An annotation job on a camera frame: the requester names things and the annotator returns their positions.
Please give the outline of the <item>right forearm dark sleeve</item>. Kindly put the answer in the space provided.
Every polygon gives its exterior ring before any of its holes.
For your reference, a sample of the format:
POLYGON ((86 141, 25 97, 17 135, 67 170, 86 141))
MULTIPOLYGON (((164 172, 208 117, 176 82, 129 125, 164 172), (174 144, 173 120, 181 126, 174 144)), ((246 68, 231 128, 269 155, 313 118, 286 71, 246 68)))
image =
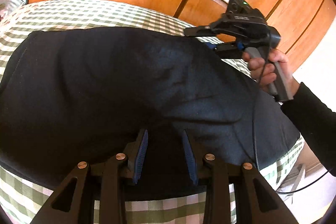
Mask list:
POLYGON ((335 112, 300 83, 281 110, 299 130, 321 164, 335 176, 335 112))

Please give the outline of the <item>person's right hand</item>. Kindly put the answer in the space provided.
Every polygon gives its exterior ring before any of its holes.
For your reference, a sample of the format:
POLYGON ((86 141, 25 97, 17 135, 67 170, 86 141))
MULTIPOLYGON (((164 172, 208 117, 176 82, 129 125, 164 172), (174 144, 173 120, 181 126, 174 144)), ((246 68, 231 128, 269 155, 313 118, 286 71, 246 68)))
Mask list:
MULTIPOLYGON (((248 69, 251 71, 251 77, 256 80, 263 91, 269 93, 268 85, 273 83, 277 76, 275 73, 275 66, 273 64, 266 64, 263 58, 252 58, 246 52, 243 53, 242 58, 248 63, 248 69)), ((293 77, 293 71, 289 63, 289 59, 285 53, 273 49, 270 51, 268 60, 270 62, 278 62, 285 76, 285 83, 292 95, 295 95, 299 89, 299 83, 293 77)))

